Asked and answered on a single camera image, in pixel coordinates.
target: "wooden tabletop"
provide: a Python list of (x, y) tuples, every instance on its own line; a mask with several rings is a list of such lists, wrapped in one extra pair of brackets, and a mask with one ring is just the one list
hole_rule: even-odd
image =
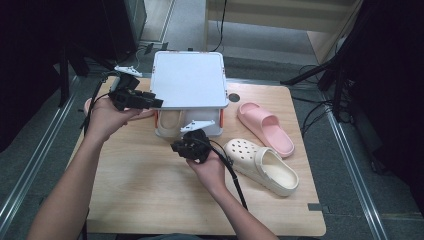
[[(140, 79), (149, 90), (149, 79)], [(103, 84), (107, 93), (113, 79)], [(224, 113), (224, 131), (211, 138), (224, 145), (244, 138), (263, 146), (237, 119), (236, 109), (252, 101), (274, 113), (292, 139), (295, 152), (285, 162), (299, 176), (297, 191), (279, 197), (251, 179), (237, 174), (249, 211), (276, 235), (322, 236), (326, 231), (290, 92), (283, 86), (228, 83), (230, 102)], [(129, 122), (105, 143), (100, 156), (88, 216), (88, 231), (96, 233), (234, 235), (218, 204), (198, 182), (185, 160), (172, 151), (171, 141), (154, 133), (154, 118)], [(239, 199), (230, 174), (226, 184)]]

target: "person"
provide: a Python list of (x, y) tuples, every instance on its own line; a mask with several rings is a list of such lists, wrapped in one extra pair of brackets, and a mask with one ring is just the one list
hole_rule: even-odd
[[(96, 102), (88, 130), (79, 149), (36, 214), (27, 239), (78, 238), (87, 217), (102, 146), (114, 132), (141, 111), (138, 109), (118, 111), (108, 98)], [(227, 189), (224, 164), (213, 151), (203, 164), (190, 159), (186, 161), (222, 208), (238, 239), (278, 239)]]

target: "white box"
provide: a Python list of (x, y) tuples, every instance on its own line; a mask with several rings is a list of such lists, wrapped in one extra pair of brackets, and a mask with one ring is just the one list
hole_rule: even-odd
[(160, 51), (155, 54), (150, 91), (162, 99), (160, 110), (185, 111), (183, 126), (210, 121), (207, 136), (222, 134), (224, 108), (228, 106), (224, 60), (220, 53)]

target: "black cable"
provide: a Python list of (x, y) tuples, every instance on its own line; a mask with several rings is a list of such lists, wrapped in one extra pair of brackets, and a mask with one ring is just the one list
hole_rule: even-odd
[[(303, 67), (301, 67), (301, 68), (299, 69), (298, 74), (299, 74), (299, 75), (301, 75), (302, 70), (303, 70), (304, 68), (306, 68), (306, 67), (317, 67), (317, 65), (304, 65)], [(309, 83), (313, 83), (313, 84), (318, 84), (319, 78), (318, 78), (318, 76), (317, 76), (316, 74), (315, 74), (314, 76), (315, 76), (315, 79), (317, 80), (317, 82), (312, 82), (312, 81), (310, 81), (310, 80), (308, 80), (308, 79), (305, 79), (305, 81), (306, 81), (306, 82), (309, 82)]]
[(243, 205), (243, 207), (246, 209), (246, 210), (249, 210), (248, 208), (247, 208), (247, 204), (246, 204), (246, 200), (244, 199), (244, 196), (243, 196), (243, 192), (241, 191), (241, 188), (240, 188), (240, 184), (239, 184), (239, 182), (238, 182), (238, 178), (237, 178), (237, 175), (236, 175), (236, 173), (234, 172), (234, 170), (233, 170), (233, 167), (231, 166), (232, 164), (231, 164), (231, 162), (228, 160), (228, 156), (227, 156), (227, 153), (224, 151), (224, 149), (221, 147), (221, 145), (219, 145), (217, 142), (214, 142), (214, 141), (212, 141), (212, 140), (209, 140), (210, 142), (214, 142), (215, 144), (217, 144), (221, 149), (222, 149), (222, 151), (223, 151), (223, 153), (225, 154), (225, 156), (227, 156), (227, 158), (225, 158), (218, 150), (216, 150), (210, 143), (207, 143), (207, 142), (204, 142), (204, 141), (202, 141), (202, 140), (199, 140), (199, 139), (196, 139), (196, 138), (190, 138), (190, 140), (193, 140), (193, 141), (196, 141), (196, 142), (198, 142), (198, 143), (201, 143), (201, 144), (203, 144), (203, 145), (205, 145), (205, 146), (207, 146), (207, 147), (209, 147), (212, 151), (214, 151), (217, 155), (218, 155), (218, 157), (219, 157), (219, 159), (222, 161), (222, 163), (224, 163), (224, 165), (225, 165), (225, 167), (227, 168), (227, 170), (228, 170), (228, 172), (230, 172), (230, 174), (231, 174), (231, 177), (232, 177), (232, 179), (233, 179), (233, 182), (234, 182), (234, 186), (236, 187), (236, 189), (237, 189), (237, 193), (238, 193), (238, 195), (239, 195), (239, 197), (240, 197), (240, 201), (241, 201), (241, 204)]
[(224, 2), (224, 10), (222, 11), (221, 31), (220, 31), (219, 43), (218, 43), (218, 46), (216, 46), (216, 48), (214, 50), (212, 50), (211, 52), (215, 52), (219, 48), (219, 46), (221, 46), (222, 39), (224, 38), (224, 19), (225, 19), (225, 10), (226, 9), (227, 9), (227, 0), (225, 0), (225, 2)]

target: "crocs shoe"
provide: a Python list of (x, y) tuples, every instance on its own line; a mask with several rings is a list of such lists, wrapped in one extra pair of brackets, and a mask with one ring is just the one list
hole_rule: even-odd
[(296, 191), (299, 177), (274, 149), (260, 147), (245, 139), (233, 139), (224, 150), (234, 161), (234, 170), (275, 194), (286, 197)]

